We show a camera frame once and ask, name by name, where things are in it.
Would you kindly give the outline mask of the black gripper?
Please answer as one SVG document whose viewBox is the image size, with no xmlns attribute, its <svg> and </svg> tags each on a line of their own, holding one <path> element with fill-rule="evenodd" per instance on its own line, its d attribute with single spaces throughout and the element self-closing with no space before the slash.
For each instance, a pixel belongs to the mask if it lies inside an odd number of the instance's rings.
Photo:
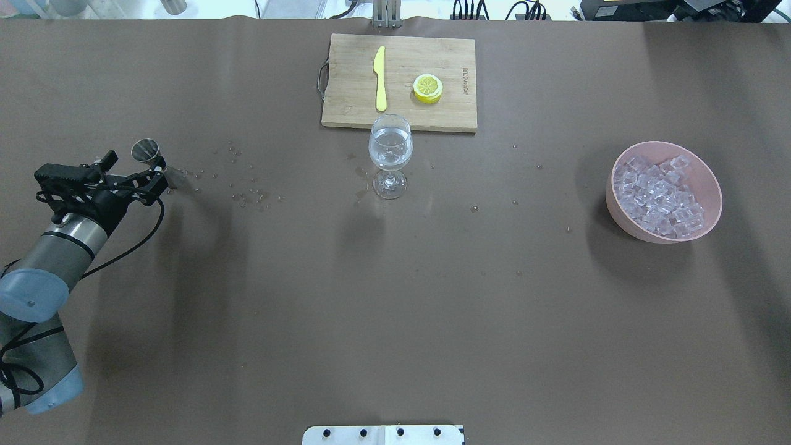
<svg viewBox="0 0 791 445">
<path fill-rule="evenodd" d="M 160 197 L 169 188 L 166 176 L 157 169 L 147 169 L 127 178 L 108 179 L 106 174 L 116 161 L 118 156 L 110 150 L 93 164 L 47 163 L 40 166 L 34 172 L 34 179 L 40 186 L 36 199 L 51 209 L 51 222 L 62 224 L 67 215 L 79 215 L 111 235 L 133 201 L 146 203 L 142 194 Z"/>
</svg>

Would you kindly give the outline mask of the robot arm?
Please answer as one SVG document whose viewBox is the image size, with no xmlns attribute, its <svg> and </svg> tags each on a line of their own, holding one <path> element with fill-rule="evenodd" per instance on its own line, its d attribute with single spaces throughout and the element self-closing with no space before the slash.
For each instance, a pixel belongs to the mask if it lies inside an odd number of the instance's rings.
<svg viewBox="0 0 791 445">
<path fill-rule="evenodd" d="M 2 414 L 47 412 L 76 398 L 82 372 L 59 310 L 76 285 L 99 271 L 93 262 L 131 203 L 161 205 L 166 160 L 158 152 L 133 157 L 146 169 L 112 175 L 113 150 L 91 164 L 43 164 L 36 199 L 51 223 L 31 250 L 2 269 Z"/>
</svg>

